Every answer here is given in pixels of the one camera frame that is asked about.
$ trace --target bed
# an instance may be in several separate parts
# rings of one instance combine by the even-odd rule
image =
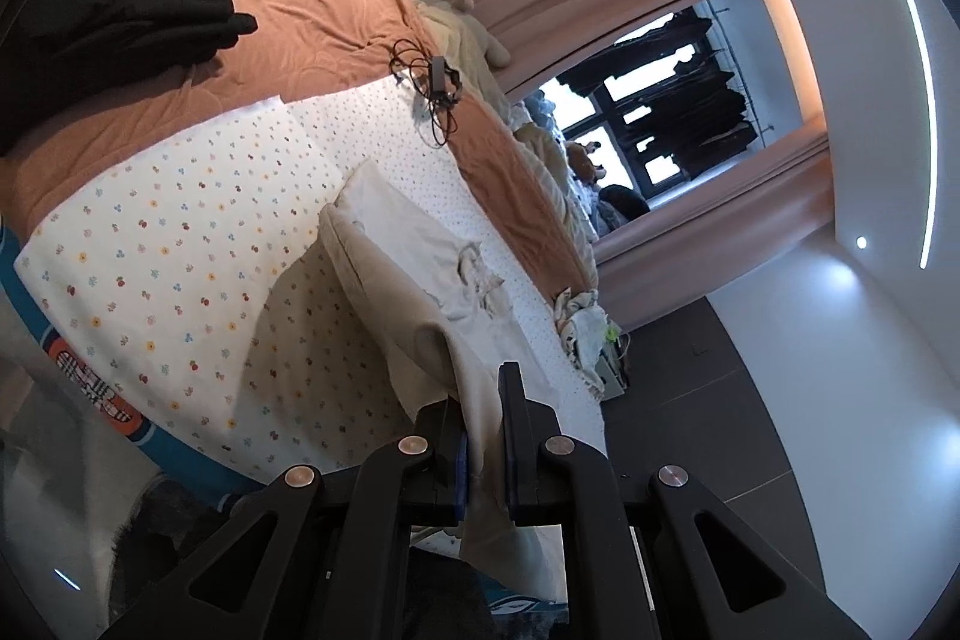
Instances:
[[[214,462],[200,472],[217,485],[229,483],[217,470],[244,476],[233,490],[295,462],[358,463],[408,431],[317,242],[320,214],[372,162],[479,242],[547,379],[544,401],[565,432],[605,450],[595,389],[551,307],[589,290],[583,264],[478,95],[467,90],[456,132],[433,143],[419,95],[387,67],[399,39],[435,47],[411,1],[234,4],[259,23],[246,41],[85,101],[8,156],[5,223],[29,238],[17,275],[96,386],[91,400],[125,410],[114,424],[145,450],[162,441],[157,461],[176,451],[181,473]]]

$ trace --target brown bedspread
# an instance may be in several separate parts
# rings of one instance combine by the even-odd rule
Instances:
[[[398,39],[436,46],[410,0],[233,0],[256,33],[192,68],[104,92],[21,140],[3,160],[0,205],[21,238],[85,183],[134,153],[222,112],[279,95],[296,101],[388,73]],[[449,144],[497,231],[553,298],[587,288],[576,253],[526,169],[506,126],[473,95],[456,110]]]

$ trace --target pile of clothes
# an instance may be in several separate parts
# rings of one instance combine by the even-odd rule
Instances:
[[[233,0],[27,0],[0,43],[0,154],[85,97],[203,63],[253,31]]]

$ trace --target gray floor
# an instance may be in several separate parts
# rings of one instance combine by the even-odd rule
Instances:
[[[114,534],[157,468],[14,319],[0,296],[0,546],[59,640],[93,640],[107,625]]]
[[[709,302],[632,332],[631,387],[604,404],[617,471],[680,464],[824,589],[803,497],[767,408]]]

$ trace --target teddy bear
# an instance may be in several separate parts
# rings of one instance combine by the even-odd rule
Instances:
[[[486,26],[470,13],[473,9],[473,0],[456,0],[453,3],[444,0],[417,1],[455,13],[467,30],[473,34],[474,39],[477,40],[477,44],[479,44],[491,68],[506,68],[510,65],[510,50],[507,50],[496,36],[493,36]]]

